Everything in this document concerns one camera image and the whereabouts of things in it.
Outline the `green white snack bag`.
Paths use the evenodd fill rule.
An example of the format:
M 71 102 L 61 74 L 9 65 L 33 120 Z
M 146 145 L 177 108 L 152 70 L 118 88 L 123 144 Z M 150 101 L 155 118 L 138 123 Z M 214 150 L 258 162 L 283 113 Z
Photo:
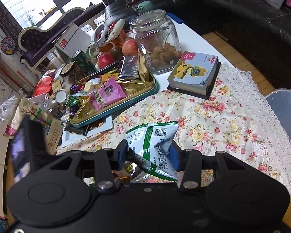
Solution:
M 129 129 L 125 138 L 133 162 L 150 175 L 177 181 L 169 153 L 177 129 L 177 121 L 142 124 Z

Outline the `teal gold snack tray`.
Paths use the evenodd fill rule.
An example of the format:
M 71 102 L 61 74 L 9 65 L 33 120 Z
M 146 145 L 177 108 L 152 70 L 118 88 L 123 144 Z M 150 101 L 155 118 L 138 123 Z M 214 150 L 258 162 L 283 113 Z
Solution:
M 80 128 L 131 106 L 157 92 L 157 82 L 141 54 L 120 61 L 76 82 L 66 102 L 69 122 Z

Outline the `blue round stool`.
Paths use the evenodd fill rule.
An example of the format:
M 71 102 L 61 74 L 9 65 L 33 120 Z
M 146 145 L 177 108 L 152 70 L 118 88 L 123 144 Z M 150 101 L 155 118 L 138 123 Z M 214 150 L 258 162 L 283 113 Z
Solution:
M 291 139 L 291 90 L 277 89 L 267 95 L 266 100 Z

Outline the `large glass jar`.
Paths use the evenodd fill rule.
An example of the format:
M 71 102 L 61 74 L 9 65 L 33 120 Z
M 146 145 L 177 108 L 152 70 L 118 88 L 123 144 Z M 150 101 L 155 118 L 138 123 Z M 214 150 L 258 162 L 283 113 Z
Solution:
M 154 74 L 174 68 L 182 55 L 174 23 L 164 10 L 151 10 L 130 21 L 147 68 Z

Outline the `green drink can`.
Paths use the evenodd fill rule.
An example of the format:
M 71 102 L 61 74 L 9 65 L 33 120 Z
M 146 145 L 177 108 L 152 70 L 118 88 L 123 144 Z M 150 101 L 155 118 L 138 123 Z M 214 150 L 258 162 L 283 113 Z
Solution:
M 77 50 L 73 54 L 72 60 L 80 67 L 85 75 L 89 76 L 96 72 L 96 68 L 82 50 Z

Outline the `pink snack pouch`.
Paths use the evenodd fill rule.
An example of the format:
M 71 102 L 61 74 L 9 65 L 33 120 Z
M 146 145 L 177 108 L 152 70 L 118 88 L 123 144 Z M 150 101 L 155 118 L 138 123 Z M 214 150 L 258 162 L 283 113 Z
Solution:
M 91 103 L 95 110 L 102 110 L 115 102 L 126 97 L 122 87 L 113 77 L 110 77 L 99 89 L 94 89 L 89 93 Z

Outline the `black leather sofa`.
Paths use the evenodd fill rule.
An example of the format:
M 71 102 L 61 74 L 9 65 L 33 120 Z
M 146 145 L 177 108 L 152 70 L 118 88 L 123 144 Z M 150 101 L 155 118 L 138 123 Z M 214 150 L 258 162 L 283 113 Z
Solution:
M 291 89 L 291 10 L 263 0 L 148 0 L 200 35 L 219 33 L 275 88 Z

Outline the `purple chaise lounge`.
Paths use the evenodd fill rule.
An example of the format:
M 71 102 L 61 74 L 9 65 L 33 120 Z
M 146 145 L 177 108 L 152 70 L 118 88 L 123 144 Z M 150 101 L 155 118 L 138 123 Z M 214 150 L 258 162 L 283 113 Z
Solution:
M 23 51 L 19 58 L 20 63 L 30 68 L 34 67 L 54 47 L 53 41 L 70 24 L 77 26 L 86 24 L 87 21 L 104 11 L 104 9 L 103 3 L 92 5 L 87 9 L 75 7 L 68 10 L 47 30 L 42 30 L 36 26 L 24 28 L 18 35 L 18 47 Z

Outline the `floral tablecloth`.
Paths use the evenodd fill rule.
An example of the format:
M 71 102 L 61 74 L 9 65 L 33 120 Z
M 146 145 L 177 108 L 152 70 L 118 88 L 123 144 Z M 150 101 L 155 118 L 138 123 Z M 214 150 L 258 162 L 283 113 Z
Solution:
M 161 91 L 120 113 L 113 128 L 59 146 L 69 150 L 95 151 L 114 148 L 137 125 L 176 121 L 175 141 L 182 149 L 204 155 L 226 151 L 283 183 L 291 193 L 291 139 L 249 72 L 222 64 L 208 100 Z

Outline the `pale red apple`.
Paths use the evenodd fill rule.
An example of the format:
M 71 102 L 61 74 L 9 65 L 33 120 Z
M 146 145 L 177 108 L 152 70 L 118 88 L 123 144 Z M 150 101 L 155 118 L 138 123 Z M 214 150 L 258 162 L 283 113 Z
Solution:
M 138 46 L 134 39 L 129 39 L 123 43 L 122 53 L 124 56 L 137 56 Z

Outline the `small glass jar white lid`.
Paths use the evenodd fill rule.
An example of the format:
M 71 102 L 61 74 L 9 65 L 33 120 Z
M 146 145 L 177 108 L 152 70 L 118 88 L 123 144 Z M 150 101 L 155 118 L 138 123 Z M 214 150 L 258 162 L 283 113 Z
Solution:
M 61 119 L 65 115 L 64 108 L 56 100 L 52 99 L 49 93 L 34 96 L 28 100 L 56 119 Z

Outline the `round dartboard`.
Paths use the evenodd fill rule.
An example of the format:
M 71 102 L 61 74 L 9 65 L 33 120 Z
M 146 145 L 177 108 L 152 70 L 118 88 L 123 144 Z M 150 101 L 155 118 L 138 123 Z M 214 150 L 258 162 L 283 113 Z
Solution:
M 17 50 L 16 41 L 11 37 L 4 37 L 0 43 L 0 49 L 6 55 L 13 55 Z

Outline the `white desk calendar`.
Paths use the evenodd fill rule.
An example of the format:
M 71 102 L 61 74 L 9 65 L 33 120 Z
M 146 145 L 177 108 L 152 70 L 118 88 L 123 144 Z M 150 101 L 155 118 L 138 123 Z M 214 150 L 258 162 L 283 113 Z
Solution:
M 81 50 L 86 53 L 91 37 L 76 24 L 70 24 L 54 41 L 54 47 L 65 64 L 72 61 L 73 55 Z

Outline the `white plastic tray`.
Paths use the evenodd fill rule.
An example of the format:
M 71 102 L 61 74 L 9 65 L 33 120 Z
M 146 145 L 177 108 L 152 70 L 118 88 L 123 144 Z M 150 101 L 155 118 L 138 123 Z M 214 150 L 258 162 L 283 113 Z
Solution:
M 83 131 L 80 134 L 64 130 L 62 134 L 61 146 L 67 146 L 71 143 L 74 143 L 86 137 L 97 135 L 104 131 L 108 131 L 112 128 L 113 128 L 113 120 L 111 116 L 108 116 L 108 117 L 101 118 L 98 121 L 95 121 L 91 124 L 85 125 L 82 128 L 78 128 L 79 131 Z

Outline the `yellow dinosaur board book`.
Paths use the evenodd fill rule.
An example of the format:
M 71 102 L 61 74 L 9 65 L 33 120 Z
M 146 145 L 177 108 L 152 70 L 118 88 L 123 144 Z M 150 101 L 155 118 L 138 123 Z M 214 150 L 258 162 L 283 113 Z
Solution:
M 184 52 L 168 77 L 168 89 L 208 100 L 220 66 L 218 56 Z

